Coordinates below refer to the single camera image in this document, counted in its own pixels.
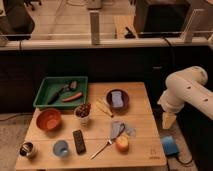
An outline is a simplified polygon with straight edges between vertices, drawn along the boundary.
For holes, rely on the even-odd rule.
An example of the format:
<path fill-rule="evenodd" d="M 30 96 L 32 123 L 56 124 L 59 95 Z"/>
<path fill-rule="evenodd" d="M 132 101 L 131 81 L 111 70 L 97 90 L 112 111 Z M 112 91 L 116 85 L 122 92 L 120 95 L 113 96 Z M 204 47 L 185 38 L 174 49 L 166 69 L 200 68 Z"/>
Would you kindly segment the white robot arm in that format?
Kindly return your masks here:
<path fill-rule="evenodd" d="M 167 89 L 157 104 L 163 109 L 162 128 L 170 129 L 186 103 L 191 104 L 213 120 L 213 92 L 204 87 L 207 72 L 199 66 L 169 74 L 165 80 Z"/>

